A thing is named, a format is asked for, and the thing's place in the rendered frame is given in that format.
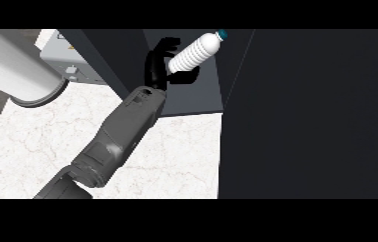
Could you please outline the pale grey box appliance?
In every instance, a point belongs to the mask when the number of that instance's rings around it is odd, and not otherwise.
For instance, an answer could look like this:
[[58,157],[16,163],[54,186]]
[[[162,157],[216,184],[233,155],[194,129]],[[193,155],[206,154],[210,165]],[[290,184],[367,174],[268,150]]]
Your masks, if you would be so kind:
[[58,31],[51,34],[39,52],[39,58],[70,82],[106,84]]

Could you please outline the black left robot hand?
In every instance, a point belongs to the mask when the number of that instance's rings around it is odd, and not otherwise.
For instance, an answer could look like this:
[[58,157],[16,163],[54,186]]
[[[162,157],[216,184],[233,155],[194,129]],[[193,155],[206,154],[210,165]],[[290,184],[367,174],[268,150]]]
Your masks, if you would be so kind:
[[199,75],[199,67],[194,67],[190,71],[173,73],[166,71],[163,59],[175,56],[173,51],[178,45],[178,38],[163,37],[145,55],[144,85],[162,91],[166,90],[166,84],[191,84]]

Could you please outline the white water bottle teal cap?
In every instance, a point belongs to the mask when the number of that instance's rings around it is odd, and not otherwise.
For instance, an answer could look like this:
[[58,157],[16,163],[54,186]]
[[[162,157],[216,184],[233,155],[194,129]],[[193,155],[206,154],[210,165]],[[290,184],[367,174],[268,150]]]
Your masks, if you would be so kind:
[[169,60],[169,72],[191,71],[216,53],[219,44],[225,39],[227,32],[224,29],[216,30],[213,33],[202,34]]

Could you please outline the dark grey cabinet door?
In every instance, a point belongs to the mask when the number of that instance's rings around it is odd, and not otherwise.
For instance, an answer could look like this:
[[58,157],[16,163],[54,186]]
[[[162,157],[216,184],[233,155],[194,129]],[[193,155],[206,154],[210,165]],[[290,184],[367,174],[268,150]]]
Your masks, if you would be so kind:
[[258,30],[221,122],[222,198],[378,198],[378,30]]

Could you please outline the white cylindrical appliance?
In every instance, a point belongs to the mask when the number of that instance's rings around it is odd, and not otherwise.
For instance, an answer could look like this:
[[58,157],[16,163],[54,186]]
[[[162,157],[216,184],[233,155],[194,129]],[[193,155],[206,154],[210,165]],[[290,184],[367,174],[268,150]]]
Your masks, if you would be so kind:
[[16,29],[0,29],[0,91],[23,108],[48,104],[69,81],[39,58],[39,49]]

